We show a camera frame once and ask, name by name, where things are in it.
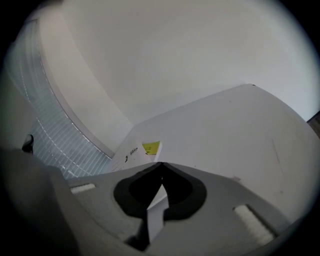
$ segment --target wall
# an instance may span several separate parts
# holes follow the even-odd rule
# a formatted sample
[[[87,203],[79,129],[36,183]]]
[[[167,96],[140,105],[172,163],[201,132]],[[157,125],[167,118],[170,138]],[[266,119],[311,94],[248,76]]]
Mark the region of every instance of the wall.
[[[58,88],[63,96],[60,100],[65,100],[81,123],[110,149],[106,153],[112,157],[133,125],[78,51],[60,7],[47,7],[30,19],[39,19],[41,58],[52,88]]]
[[[271,1],[65,0],[62,11],[96,80],[133,124],[245,83],[304,120],[320,110],[316,53]]]
[[[186,104],[134,126],[132,140],[162,142],[158,161],[240,182],[292,222],[319,189],[320,140],[290,107],[243,85]]]

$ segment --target white strip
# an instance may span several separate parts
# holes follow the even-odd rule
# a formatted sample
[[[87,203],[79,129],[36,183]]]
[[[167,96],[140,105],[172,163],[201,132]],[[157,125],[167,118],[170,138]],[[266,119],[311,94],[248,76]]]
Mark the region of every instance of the white strip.
[[[79,193],[79,192],[92,190],[92,189],[95,189],[95,188],[96,188],[96,185],[93,184],[93,183],[90,183],[90,184],[85,184],[85,185],[81,185],[81,186],[71,187],[70,190],[71,190],[72,194],[76,194],[76,193]]]
[[[245,227],[260,246],[264,246],[275,239],[274,234],[265,227],[246,205],[236,207],[234,212],[239,216]]]

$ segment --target yellow sticker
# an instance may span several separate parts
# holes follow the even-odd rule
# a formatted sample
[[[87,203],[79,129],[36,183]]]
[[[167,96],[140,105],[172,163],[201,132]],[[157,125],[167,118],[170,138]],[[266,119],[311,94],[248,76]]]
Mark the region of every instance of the yellow sticker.
[[[147,155],[156,155],[158,152],[159,145],[160,141],[142,144]]]

